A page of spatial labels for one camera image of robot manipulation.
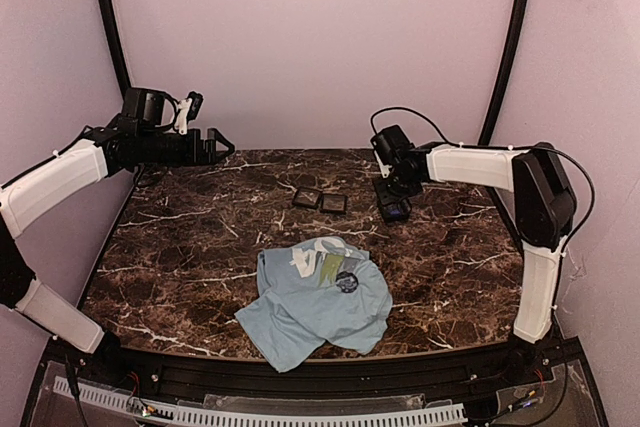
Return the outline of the light blue printed t-shirt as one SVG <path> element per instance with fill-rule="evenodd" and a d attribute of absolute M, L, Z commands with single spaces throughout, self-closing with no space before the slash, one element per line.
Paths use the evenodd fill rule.
<path fill-rule="evenodd" d="M 235 318 L 279 373 L 326 343 L 366 355 L 387 329 L 393 299 L 382 272 L 340 237 L 262 250 L 256 281 L 258 298 Z"/>

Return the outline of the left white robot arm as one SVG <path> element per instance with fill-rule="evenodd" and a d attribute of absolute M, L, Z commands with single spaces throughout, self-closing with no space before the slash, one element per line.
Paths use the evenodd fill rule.
<path fill-rule="evenodd" d="M 112 339 L 30 266 L 21 237 L 51 224 L 76 196 L 86 198 L 98 183 L 150 164 L 214 166 L 235 151 L 218 129 L 167 132 L 157 128 L 87 127 L 71 144 L 1 189 L 1 304 L 85 354 Z"/>

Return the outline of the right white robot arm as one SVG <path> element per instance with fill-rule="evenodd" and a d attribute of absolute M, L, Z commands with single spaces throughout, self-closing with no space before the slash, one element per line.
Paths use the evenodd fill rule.
<path fill-rule="evenodd" d="M 405 220 L 410 200 L 426 183 L 457 182 L 510 192 L 515 228 L 523 248 L 516 337 L 535 344 L 552 325 L 561 256 L 573 228 L 577 200 L 555 149 L 547 143 L 523 148 L 448 146 L 422 148 L 379 133 L 371 144 L 381 176 L 373 185 L 381 217 Z"/>

